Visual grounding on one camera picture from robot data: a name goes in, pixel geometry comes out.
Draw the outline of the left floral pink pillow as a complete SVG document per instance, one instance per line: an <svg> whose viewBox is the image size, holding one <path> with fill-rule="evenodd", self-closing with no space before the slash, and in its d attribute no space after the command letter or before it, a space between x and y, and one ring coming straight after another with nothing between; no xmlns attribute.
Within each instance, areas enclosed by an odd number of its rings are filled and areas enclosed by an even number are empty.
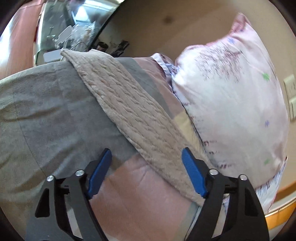
<svg viewBox="0 0 296 241"><path fill-rule="evenodd" d="M287 163L289 120L274 65L247 17L239 13L225 37L188 46L175 61L153 59L211 164L227 176L247 175L268 212Z"/></svg>

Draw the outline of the patchwork floral bed quilt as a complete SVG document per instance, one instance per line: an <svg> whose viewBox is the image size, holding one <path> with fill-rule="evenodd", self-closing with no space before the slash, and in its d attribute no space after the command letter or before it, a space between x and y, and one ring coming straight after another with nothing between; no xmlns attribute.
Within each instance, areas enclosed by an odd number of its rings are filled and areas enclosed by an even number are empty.
<svg viewBox="0 0 296 241"><path fill-rule="evenodd" d="M1 209L21 237L46 178L72 175L105 148L112 165L91 206L107 238L185 240L200 207L150 167L70 62L1 80Z"/></svg>

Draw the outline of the beige cable-knit sweater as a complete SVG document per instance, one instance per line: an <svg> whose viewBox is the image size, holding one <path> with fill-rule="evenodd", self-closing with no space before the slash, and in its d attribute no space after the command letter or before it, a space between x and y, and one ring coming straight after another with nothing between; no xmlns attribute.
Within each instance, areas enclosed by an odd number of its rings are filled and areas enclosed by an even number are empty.
<svg viewBox="0 0 296 241"><path fill-rule="evenodd" d="M204 199L195 192L181 158L182 150L188 147L208 164L201 146L187 140L161 105L109 54L64 49L61 55L145 161L182 196L203 205Z"/></svg>

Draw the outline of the wooden headboard frame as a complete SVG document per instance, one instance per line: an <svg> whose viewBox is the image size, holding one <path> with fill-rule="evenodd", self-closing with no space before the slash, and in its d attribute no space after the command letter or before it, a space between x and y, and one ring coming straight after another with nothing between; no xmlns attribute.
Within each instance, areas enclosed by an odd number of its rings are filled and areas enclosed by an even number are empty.
<svg viewBox="0 0 296 241"><path fill-rule="evenodd" d="M265 216L267 227L272 230L288 221L295 209L295 182L281 188L275 197L269 213Z"/></svg>

